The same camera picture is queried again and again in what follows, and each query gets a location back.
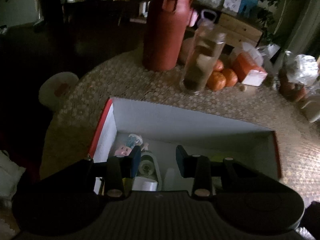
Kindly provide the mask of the clear glass jar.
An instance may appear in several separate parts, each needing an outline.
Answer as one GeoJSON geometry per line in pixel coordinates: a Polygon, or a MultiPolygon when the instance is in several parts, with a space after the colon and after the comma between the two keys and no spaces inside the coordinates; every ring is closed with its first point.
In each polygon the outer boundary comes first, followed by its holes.
{"type": "Polygon", "coordinates": [[[190,94],[202,92],[226,44],[226,34],[215,24],[203,21],[195,32],[180,80],[180,87],[190,94]]]}

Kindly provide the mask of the portrait photo frame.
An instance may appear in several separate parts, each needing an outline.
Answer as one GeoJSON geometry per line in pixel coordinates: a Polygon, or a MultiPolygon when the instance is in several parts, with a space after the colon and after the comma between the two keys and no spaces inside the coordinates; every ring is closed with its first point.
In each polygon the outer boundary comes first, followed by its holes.
{"type": "Polygon", "coordinates": [[[232,12],[239,12],[239,8],[241,5],[241,0],[224,0],[223,7],[232,11],[232,12]]]}

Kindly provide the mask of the purple kettlebell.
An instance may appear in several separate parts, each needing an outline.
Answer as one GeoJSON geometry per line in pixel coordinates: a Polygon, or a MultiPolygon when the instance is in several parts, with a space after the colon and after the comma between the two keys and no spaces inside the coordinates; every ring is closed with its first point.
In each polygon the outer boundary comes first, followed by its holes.
{"type": "Polygon", "coordinates": [[[200,27],[202,25],[212,28],[214,26],[214,22],[217,18],[217,13],[209,10],[203,9],[200,13],[200,19],[198,20],[197,26],[200,27]]]}

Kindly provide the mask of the orange tissue pack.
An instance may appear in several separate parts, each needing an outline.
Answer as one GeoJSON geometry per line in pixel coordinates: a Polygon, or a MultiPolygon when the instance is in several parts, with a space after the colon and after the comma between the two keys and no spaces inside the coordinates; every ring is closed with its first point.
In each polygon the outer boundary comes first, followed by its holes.
{"type": "Polygon", "coordinates": [[[243,85],[259,87],[267,77],[261,53],[247,42],[242,42],[240,47],[232,50],[229,61],[243,85]]]}

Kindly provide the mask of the green white bottle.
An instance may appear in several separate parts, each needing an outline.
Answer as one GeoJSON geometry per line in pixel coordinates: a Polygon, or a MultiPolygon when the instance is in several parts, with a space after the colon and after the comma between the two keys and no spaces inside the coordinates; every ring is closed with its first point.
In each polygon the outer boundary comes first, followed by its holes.
{"type": "Polygon", "coordinates": [[[168,168],[166,170],[164,180],[163,180],[163,190],[164,191],[175,191],[178,190],[176,183],[178,170],[175,168],[168,168]]]}

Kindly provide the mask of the wooden tv cabinet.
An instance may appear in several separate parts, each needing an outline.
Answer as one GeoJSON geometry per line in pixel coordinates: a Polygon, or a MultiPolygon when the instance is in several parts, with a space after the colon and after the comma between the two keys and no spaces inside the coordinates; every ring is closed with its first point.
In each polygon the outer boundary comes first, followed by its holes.
{"type": "Polygon", "coordinates": [[[217,14],[214,20],[215,30],[218,33],[225,33],[226,44],[232,47],[240,47],[242,42],[247,42],[257,47],[263,37],[262,30],[254,24],[250,24],[248,20],[238,16],[222,6],[211,8],[203,5],[198,1],[193,1],[194,9],[201,11],[203,9],[212,10],[217,14]]]}

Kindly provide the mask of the orange fruit right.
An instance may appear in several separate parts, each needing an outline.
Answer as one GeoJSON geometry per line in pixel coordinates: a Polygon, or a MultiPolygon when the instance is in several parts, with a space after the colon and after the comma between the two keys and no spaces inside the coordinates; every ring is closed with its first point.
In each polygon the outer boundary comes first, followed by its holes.
{"type": "Polygon", "coordinates": [[[225,68],[221,72],[226,79],[226,87],[233,87],[238,82],[238,77],[236,73],[231,68],[225,68]]]}

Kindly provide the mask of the orange fruit left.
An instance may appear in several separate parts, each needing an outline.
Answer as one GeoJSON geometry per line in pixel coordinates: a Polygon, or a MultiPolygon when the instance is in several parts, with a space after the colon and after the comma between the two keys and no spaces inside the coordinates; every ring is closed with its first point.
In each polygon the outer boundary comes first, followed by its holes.
{"type": "Polygon", "coordinates": [[[226,86],[226,78],[221,72],[213,71],[207,81],[207,87],[212,91],[218,91],[226,86]]]}

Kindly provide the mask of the orange fruit middle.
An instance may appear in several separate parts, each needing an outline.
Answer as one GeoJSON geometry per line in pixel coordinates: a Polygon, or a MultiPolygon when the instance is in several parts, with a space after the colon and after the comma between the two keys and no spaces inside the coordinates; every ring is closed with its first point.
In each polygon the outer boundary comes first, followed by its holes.
{"type": "Polygon", "coordinates": [[[224,64],[220,59],[218,59],[214,68],[213,68],[213,71],[221,72],[223,69],[224,69],[224,64]]]}

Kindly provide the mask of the white plastic bag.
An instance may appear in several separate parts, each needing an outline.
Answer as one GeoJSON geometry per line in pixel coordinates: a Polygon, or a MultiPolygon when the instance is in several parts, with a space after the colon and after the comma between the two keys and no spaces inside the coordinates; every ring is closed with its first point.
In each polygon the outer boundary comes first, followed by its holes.
{"type": "Polygon", "coordinates": [[[284,51],[283,69],[290,83],[312,86],[318,77],[319,67],[316,59],[310,55],[295,55],[284,51]]]}

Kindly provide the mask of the orange fruit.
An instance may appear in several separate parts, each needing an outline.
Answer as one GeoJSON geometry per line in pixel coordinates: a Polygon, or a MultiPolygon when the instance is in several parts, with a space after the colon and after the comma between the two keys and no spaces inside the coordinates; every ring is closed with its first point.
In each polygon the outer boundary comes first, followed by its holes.
{"type": "Polygon", "coordinates": [[[213,71],[207,81],[207,87],[212,91],[218,91],[226,86],[226,78],[221,72],[213,71]]]}
{"type": "Polygon", "coordinates": [[[238,77],[236,73],[231,68],[225,68],[221,72],[226,79],[226,87],[233,87],[238,82],[238,77]]]}
{"type": "Polygon", "coordinates": [[[220,59],[218,59],[214,68],[213,68],[213,71],[221,72],[223,69],[224,69],[224,64],[220,59]]]}

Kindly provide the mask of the tall red thermos bottle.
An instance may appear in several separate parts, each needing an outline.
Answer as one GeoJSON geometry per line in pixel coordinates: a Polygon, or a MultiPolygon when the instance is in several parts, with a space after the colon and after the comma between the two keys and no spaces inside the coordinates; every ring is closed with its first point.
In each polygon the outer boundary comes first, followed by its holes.
{"type": "Polygon", "coordinates": [[[164,72],[176,66],[192,0],[151,0],[143,44],[143,66],[164,72]]]}

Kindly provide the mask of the red white cardboard box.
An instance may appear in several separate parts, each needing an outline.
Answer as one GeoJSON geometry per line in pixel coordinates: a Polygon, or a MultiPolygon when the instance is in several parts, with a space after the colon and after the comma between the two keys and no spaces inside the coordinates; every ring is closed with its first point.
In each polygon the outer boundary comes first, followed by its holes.
{"type": "MultiPolygon", "coordinates": [[[[281,164],[275,131],[240,120],[157,103],[122,98],[107,100],[89,149],[95,163],[105,162],[129,134],[140,135],[156,157],[163,190],[168,168],[178,170],[175,150],[221,161],[234,158],[279,180],[281,164]]],[[[190,191],[191,179],[177,173],[178,190],[190,191]]]]}

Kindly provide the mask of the pink small figurine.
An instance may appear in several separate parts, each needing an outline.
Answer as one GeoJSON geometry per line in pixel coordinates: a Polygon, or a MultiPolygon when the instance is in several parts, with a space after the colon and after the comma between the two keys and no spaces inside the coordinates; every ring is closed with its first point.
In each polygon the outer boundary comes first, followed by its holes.
{"type": "Polygon", "coordinates": [[[115,156],[128,156],[135,146],[141,146],[143,139],[140,135],[129,134],[124,145],[120,145],[115,151],[115,156]]]}

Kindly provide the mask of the white mug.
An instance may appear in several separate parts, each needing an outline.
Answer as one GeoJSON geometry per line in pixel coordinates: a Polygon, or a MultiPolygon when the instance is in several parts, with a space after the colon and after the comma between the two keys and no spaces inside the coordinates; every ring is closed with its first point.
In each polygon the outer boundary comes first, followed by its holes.
{"type": "Polygon", "coordinates": [[[318,100],[308,100],[301,107],[308,122],[313,123],[319,120],[320,117],[320,104],[318,100]]]}

